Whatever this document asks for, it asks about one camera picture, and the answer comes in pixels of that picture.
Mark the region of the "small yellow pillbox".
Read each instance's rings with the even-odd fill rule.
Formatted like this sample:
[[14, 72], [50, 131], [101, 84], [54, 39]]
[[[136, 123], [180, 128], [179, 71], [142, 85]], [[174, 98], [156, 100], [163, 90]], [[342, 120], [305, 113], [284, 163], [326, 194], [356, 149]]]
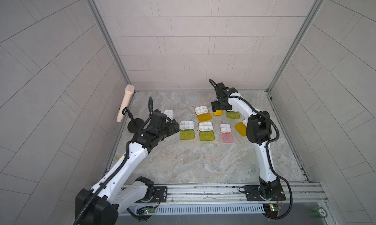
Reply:
[[223, 115], [223, 111], [222, 110], [213, 111], [213, 115], [214, 116], [222, 116]]

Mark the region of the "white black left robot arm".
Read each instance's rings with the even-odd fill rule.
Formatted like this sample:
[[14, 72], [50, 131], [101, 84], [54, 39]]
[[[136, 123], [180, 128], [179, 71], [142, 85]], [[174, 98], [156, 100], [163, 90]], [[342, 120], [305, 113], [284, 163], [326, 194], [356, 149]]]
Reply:
[[75, 198], [75, 225], [114, 225], [118, 216], [139, 200], [152, 197], [153, 182], [137, 179], [122, 189], [136, 167], [165, 138], [178, 133], [179, 123], [155, 110], [125, 145], [125, 153], [91, 189], [82, 189]]

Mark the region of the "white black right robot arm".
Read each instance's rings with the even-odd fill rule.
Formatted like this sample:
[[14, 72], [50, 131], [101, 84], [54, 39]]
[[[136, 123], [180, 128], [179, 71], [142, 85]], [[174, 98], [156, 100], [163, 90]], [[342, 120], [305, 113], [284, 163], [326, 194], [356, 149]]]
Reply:
[[212, 110], [232, 111], [235, 109], [246, 120], [246, 137], [254, 144], [259, 164], [260, 196], [267, 200], [281, 193], [281, 181], [287, 184], [290, 199], [292, 191], [289, 182], [278, 175], [274, 169], [270, 144], [280, 138], [276, 124], [267, 111], [260, 111], [245, 100], [235, 88], [228, 88], [223, 83], [209, 80], [216, 92], [216, 101], [211, 103]]

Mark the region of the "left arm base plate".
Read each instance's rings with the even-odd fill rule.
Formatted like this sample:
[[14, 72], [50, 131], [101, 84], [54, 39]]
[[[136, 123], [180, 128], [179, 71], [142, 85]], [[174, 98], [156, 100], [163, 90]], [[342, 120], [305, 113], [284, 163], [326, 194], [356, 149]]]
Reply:
[[153, 192], [150, 195], [147, 194], [147, 198], [138, 200], [138, 202], [141, 202], [141, 203], [166, 202], [167, 190], [168, 188], [166, 186], [155, 186], [153, 188]]

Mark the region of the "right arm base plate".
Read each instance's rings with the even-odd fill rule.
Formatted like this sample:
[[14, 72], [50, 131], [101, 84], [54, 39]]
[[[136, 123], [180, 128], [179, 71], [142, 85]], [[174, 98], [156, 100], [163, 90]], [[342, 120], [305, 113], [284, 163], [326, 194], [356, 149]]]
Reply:
[[287, 199], [282, 188], [268, 191], [260, 185], [244, 185], [238, 191], [246, 195], [247, 201], [285, 201]]

